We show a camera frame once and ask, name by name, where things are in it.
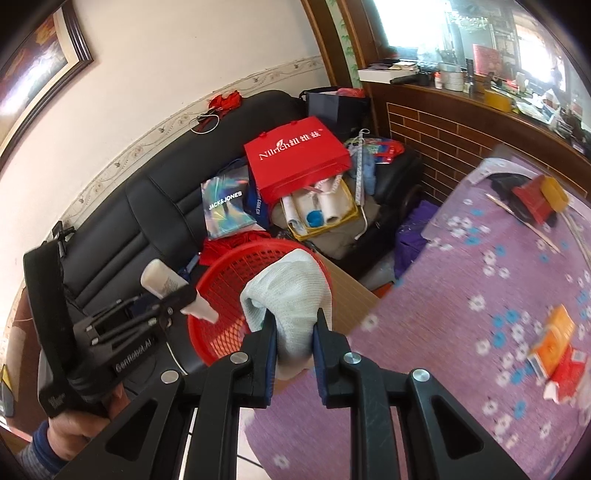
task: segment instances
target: purple bag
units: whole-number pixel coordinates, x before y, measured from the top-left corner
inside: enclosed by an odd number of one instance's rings
[[[402,277],[402,274],[427,245],[421,232],[438,209],[439,207],[436,205],[422,200],[398,228],[394,246],[394,275],[396,278]]]

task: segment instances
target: metal bolt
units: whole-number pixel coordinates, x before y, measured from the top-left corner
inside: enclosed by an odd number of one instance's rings
[[[244,362],[246,362],[248,360],[248,355],[245,354],[244,352],[234,352],[232,355],[230,355],[230,361],[233,364],[243,364]]]
[[[160,380],[166,384],[175,383],[178,380],[178,372],[176,370],[166,370],[160,375]]]
[[[429,372],[427,372],[426,370],[422,369],[422,368],[417,368],[414,372],[413,372],[413,378],[417,381],[417,382],[426,382],[427,380],[429,380],[431,378],[431,375],[429,374]]]
[[[343,360],[351,365],[356,365],[361,361],[361,355],[356,352],[349,352],[343,356]]]

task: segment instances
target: black leather sofa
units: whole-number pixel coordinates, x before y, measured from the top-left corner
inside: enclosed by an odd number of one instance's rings
[[[66,242],[64,286],[72,320],[142,293],[140,275],[154,258],[175,270],[185,267],[207,235],[201,183],[243,156],[245,143],[261,132],[303,118],[304,112],[301,100],[284,92],[246,98],[215,130],[206,135],[185,133],[112,192]],[[421,162],[413,151],[390,166],[378,166],[379,218],[338,262],[344,270],[359,277],[391,248],[421,173]],[[196,267],[192,280],[196,282],[203,272],[204,267]],[[184,321],[174,322],[170,344],[186,370],[200,366]],[[175,367],[163,349],[157,358],[144,362],[127,387],[134,393],[152,374]]]

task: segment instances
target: red plastic basket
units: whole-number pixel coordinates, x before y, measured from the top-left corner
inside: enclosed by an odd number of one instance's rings
[[[242,290],[262,270],[296,248],[314,255],[296,242],[265,239],[234,248],[207,269],[197,290],[219,313],[219,318],[215,324],[192,315],[187,320],[193,348],[206,365],[240,350],[242,339],[250,333],[240,305]],[[330,286],[328,270],[318,258],[316,261]]]

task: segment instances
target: picture frame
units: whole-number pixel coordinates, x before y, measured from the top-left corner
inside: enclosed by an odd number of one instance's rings
[[[92,61],[68,0],[0,67],[0,170],[39,112]]]

